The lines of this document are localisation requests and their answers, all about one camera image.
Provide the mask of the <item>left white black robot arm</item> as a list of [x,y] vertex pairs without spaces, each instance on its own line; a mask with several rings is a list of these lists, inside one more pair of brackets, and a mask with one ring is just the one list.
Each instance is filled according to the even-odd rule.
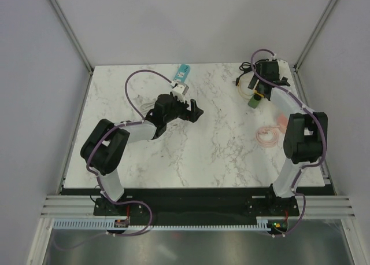
[[169,93],[159,95],[154,107],[140,121],[114,124],[102,119],[98,122],[83,144],[80,156],[85,160],[87,170],[97,177],[101,193],[108,199],[106,206],[109,211],[120,215],[127,208],[117,171],[126,146],[159,138],[173,120],[195,123],[203,113],[196,100],[181,102],[177,96]]

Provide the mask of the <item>green power strip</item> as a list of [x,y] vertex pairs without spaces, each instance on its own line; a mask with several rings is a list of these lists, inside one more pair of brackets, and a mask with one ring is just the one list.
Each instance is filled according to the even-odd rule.
[[253,109],[256,109],[261,100],[262,100],[262,98],[256,98],[253,95],[248,101],[248,106],[253,108]]

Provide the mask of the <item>teal power strip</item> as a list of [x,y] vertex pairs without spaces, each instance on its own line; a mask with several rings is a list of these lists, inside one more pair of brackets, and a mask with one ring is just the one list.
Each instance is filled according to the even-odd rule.
[[190,73],[190,66],[188,64],[181,64],[177,70],[173,81],[178,83],[184,83]]

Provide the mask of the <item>yellow cube socket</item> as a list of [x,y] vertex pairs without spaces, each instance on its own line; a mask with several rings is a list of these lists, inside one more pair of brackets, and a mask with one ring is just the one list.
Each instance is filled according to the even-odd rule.
[[264,98],[263,94],[258,93],[257,91],[254,92],[254,97],[256,98]]

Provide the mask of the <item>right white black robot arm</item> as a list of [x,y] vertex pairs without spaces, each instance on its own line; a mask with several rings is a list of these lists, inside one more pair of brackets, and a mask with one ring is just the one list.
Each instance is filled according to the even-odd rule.
[[257,94],[277,106],[287,118],[283,140],[285,162],[272,184],[274,195],[265,200],[266,211],[280,214],[286,207],[284,198],[297,194],[297,184],[303,170],[322,164],[327,152],[328,116],[316,112],[292,93],[287,82],[278,78],[276,60],[250,65],[254,75],[252,88]]

